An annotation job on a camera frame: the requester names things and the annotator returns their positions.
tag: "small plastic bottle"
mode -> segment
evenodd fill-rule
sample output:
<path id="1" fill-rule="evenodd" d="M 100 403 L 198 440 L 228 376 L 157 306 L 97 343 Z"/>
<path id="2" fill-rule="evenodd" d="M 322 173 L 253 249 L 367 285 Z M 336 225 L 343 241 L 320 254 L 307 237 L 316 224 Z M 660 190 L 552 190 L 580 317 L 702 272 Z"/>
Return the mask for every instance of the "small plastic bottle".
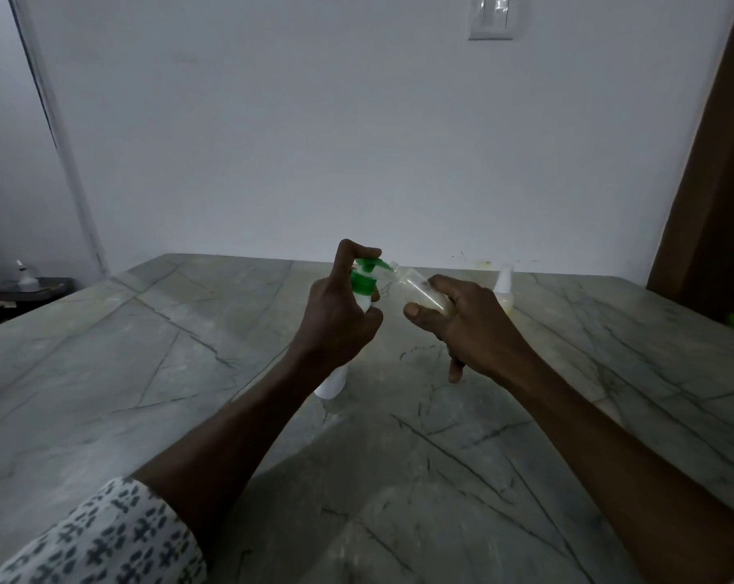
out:
<path id="1" fill-rule="evenodd" d="M 512 294 L 512 264 L 505 264 L 499 269 L 494 294 L 505 313 L 510 315 L 513 304 L 516 303 L 516 296 Z"/>
<path id="2" fill-rule="evenodd" d="M 400 266 L 396 262 L 391 263 L 394 272 L 393 283 L 400 289 L 402 298 L 408 303 L 417 303 L 436 309 L 443 315 L 451 315 L 456 306 L 447 297 L 436 290 L 429 281 L 415 268 Z"/>
<path id="3" fill-rule="evenodd" d="M 24 293 L 39 290 L 40 281 L 30 274 L 21 260 L 16 260 L 16 264 L 18 264 L 18 272 L 21 275 L 21 278 L 18 280 L 18 289 Z"/>
<path id="4" fill-rule="evenodd" d="M 372 294 L 378 284 L 377 279 L 372 276 L 372 271 L 375 266 L 388 268 L 389 265 L 379 258 L 359 258 L 356 263 L 360 271 L 351 271 L 351 288 L 353 289 L 353 297 L 356 299 L 356 304 L 366 313 L 372 305 Z M 342 388 L 345 387 L 345 381 L 347 379 L 348 365 L 343 364 L 342 367 L 338 367 L 332 371 L 332 374 L 319 385 L 314 393 L 321 399 L 337 397 L 342 391 Z"/>

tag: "marble countertop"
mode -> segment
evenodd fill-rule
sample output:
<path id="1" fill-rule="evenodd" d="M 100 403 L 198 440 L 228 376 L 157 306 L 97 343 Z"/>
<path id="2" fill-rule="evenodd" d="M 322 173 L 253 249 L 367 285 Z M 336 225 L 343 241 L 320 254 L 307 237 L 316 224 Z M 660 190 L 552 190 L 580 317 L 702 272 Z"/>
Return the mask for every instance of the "marble countertop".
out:
<path id="1" fill-rule="evenodd" d="M 260 378 L 329 269 L 167 254 L 2 324 L 0 563 Z M 557 371 L 734 508 L 732 330 L 610 277 L 514 291 Z M 211 581 L 639 582 L 515 400 L 449 385 L 444 346 L 390 290 L 380 307 L 343 393 L 304 403 L 238 501 Z"/>

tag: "forearm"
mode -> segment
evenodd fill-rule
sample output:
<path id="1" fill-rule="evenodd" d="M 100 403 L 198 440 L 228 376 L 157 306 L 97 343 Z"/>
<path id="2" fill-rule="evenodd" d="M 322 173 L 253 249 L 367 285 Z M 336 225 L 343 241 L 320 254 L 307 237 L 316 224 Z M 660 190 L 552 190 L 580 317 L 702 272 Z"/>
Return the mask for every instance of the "forearm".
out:
<path id="1" fill-rule="evenodd" d="M 287 357 L 132 477 L 163 498 L 206 547 L 321 374 Z"/>
<path id="2" fill-rule="evenodd" d="M 649 582 L 732 582 L 734 511 L 645 447 L 539 357 L 507 386 Z"/>

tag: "switch plate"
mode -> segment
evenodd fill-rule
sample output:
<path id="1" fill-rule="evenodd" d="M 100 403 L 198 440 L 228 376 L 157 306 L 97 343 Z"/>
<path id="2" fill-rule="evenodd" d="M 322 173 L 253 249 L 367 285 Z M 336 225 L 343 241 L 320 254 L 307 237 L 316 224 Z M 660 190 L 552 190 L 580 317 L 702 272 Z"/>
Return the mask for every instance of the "switch plate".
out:
<path id="1" fill-rule="evenodd" d="M 469 40 L 512 39 L 518 0 L 472 0 Z"/>

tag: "white printed sleeve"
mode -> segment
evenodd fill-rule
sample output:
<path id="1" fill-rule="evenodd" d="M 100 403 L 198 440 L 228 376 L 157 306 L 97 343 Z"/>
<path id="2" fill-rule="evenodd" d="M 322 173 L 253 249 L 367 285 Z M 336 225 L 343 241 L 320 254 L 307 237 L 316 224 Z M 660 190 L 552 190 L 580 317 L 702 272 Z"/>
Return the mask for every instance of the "white printed sleeve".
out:
<path id="1" fill-rule="evenodd" d="M 139 481 L 118 478 L 0 567 L 0 584 L 200 584 L 188 527 Z"/>

